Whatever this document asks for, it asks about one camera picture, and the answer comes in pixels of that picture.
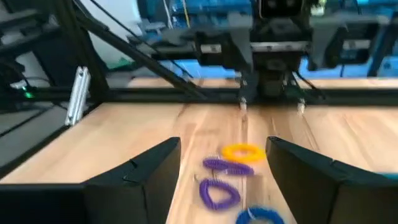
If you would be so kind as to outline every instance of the purple coil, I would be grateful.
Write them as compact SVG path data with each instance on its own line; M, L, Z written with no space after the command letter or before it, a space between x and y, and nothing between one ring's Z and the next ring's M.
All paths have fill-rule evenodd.
M224 190L225 192L229 193L230 198L222 200L218 203L214 202L209 194L210 187L216 187L218 189ZM239 195L238 190L219 180L204 179L200 182L199 193L206 207L216 211L229 209L241 201L241 196Z
M254 170L246 164L222 159L205 159L203 165L211 170L226 171L229 175L254 175Z

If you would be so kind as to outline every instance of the wooden table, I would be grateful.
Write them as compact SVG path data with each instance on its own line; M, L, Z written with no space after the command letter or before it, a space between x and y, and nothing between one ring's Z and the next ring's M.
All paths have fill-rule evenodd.
M202 85L234 86L233 81L207 80ZM323 86L398 86L395 80L314 81ZM163 85L160 80L135 80L133 85ZM2 183L82 182L107 171L171 137L182 140L180 178L167 223L234 223L248 205L276 209L286 223L295 220L265 162L261 176L242 179L219 176L238 188L242 203L226 212L207 210L194 174L208 177L201 160L221 147L248 142L264 147L275 135L348 164L376 172L398 172L398 109L311 106L253 106L242 131L237 105L105 103L78 125L32 156ZM211 192L222 197L219 192Z

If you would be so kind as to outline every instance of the blue spiral keyring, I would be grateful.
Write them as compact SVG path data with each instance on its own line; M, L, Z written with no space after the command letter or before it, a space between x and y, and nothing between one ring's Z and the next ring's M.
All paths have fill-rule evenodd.
M251 207L241 212L236 220L236 224L248 224L252 220L264 220L271 221L273 224L284 224L284 220L276 211L261 207Z

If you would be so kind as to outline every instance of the yellow spiral keyring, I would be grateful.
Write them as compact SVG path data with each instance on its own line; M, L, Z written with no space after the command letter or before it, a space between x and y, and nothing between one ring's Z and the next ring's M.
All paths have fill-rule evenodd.
M245 156L237 156L237 152L247 152ZM266 158L265 150L248 144L233 144L221 150L221 155L228 161L247 164Z

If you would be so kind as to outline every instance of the wooden surface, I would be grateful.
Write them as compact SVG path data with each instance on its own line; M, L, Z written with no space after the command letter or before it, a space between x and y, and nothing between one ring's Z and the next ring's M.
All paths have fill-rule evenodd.
M134 81L147 86L158 80ZM230 85L224 80L207 81ZM361 86L373 82L358 82ZM269 167L264 163L251 178L219 175L241 193L237 207L211 212L201 202L193 180L210 177L201 161L227 144L248 142L264 147L266 137L279 136L348 164L376 172L398 172L398 109L253 106L243 130L237 105L103 104L78 125L63 133L38 154L6 176L2 183L82 182L107 171L171 137L182 140L180 178L167 223L234 223L249 205L276 209L286 223L295 223ZM215 198L219 192L211 192Z

